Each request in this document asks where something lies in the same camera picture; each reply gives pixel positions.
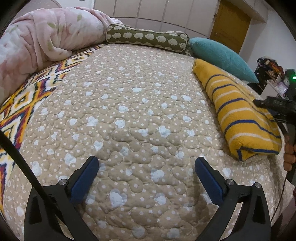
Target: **yellow striped towel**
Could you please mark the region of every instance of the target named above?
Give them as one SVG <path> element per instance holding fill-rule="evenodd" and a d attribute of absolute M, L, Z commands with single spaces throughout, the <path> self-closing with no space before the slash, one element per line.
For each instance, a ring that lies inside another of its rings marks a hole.
<path fill-rule="evenodd" d="M 215 106 L 231 154 L 245 161 L 254 155 L 278 154 L 281 135 L 272 115 L 253 104 L 250 91 L 214 65 L 196 59 L 193 72 Z"/>

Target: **white cabinet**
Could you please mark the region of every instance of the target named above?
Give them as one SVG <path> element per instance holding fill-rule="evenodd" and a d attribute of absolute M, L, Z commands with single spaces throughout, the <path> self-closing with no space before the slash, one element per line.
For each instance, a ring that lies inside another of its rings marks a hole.
<path fill-rule="evenodd" d="M 140 0 L 117 0 L 114 17 L 136 18 Z"/>
<path fill-rule="evenodd" d="M 206 37 L 207 37 L 207 36 L 202 35 L 202 34 L 200 34 L 200 33 L 198 33 L 198 32 L 194 32 L 194 31 L 192 31 L 192 30 L 190 30 L 190 29 L 186 29 L 186 30 L 185 30 L 185 33 L 188 34 L 189 38 L 195 38 L 195 37 L 206 38 Z"/>
<path fill-rule="evenodd" d="M 164 22 L 186 27 L 193 0 L 169 0 Z"/>
<path fill-rule="evenodd" d="M 213 23 L 217 5 L 218 0 L 195 0 L 187 28 L 207 36 Z"/>
<path fill-rule="evenodd" d="M 113 17 L 115 0 L 96 0 L 94 9 Z"/>
<path fill-rule="evenodd" d="M 94 8 L 95 0 L 57 0 L 62 7 L 87 7 Z"/>
<path fill-rule="evenodd" d="M 252 8 L 255 6 L 255 0 L 244 0 L 246 3 L 248 3 Z"/>
<path fill-rule="evenodd" d="M 160 27 L 161 27 L 160 21 L 139 18 L 137 22 L 137 29 L 150 29 L 155 32 L 159 32 Z"/>
<path fill-rule="evenodd" d="M 268 9 L 263 4 L 262 0 L 256 0 L 254 10 L 267 22 L 268 19 Z"/>
<path fill-rule="evenodd" d="M 142 0 L 139 18 L 161 21 L 166 0 Z"/>

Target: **black cable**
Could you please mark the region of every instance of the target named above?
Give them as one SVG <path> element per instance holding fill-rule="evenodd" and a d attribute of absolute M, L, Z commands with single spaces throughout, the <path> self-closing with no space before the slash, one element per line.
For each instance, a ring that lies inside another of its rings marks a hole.
<path fill-rule="evenodd" d="M 9 138 L 0 130 L 0 146 L 7 152 L 8 155 L 15 161 L 24 175 L 27 177 L 32 187 L 37 191 L 39 196 L 43 199 L 43 201 L 49 205 L 56 213 L 56 215 L 61 219 L 62 213 L 44 191 L 43 187 L 39 183 L 38 179 L 32 172 L 31 168 L 22 157 L 18 149 L 12 144 Z"/>
<path fill-rule="evenodd" d="M 276 212 L 277 212 L 277 210 L 279 209 L 279 205 L 281 204 L 281 200 L 282 200 L 282 198 L 283 198 L 283 194 L 284 194 L 284 191 L 285 191 L 285 184 L 286 184 L 286 181 L 287 181 L 287 175 L 286 175 L 286 177 L 285 177 L 285 181 L 284 181 L 284 184 L 283 184 L 283 190 L 282 190 L 282 192 L 281 192 L 281 196 L 280 196 L 280 198 L 279 198 L 279 203 L 278 203 L 278 205 L 277 205 L 277 207 L 276 207 L 276 209 L 275 209 L 275 211 L 274 211 L 274 214 L 273 214 L 273 216 L 272 216 L 270 222 L 272 222 L 272 220 L 274 219 L 274 217 L 275 217 L 275 215 L 276 215 Z"/>

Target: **cluttered shelf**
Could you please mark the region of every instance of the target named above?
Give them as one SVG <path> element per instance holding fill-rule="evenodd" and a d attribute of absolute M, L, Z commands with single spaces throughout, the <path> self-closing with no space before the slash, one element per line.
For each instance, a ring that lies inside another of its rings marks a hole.
<path fill-rule="evenodd" d="M 255 75 L 259 83 L 250 83 L 249 86 L 263 99 L 273 96 L 293 100 L 296 96 L 296 71 L 294 69 L 284 71 L 276 60 L 268 57 L 259 58 L 257 63 Z"/>

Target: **folded comforter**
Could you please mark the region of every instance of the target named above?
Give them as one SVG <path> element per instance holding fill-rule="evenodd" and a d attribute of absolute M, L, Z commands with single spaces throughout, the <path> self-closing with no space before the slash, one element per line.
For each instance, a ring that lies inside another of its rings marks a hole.
<path fill-rule="evenodd" d="M 121 23 L 88 8 L 38 9 L 15 19 L 0 39 L 0 104 L 35 71 L 105 40 Z"/>

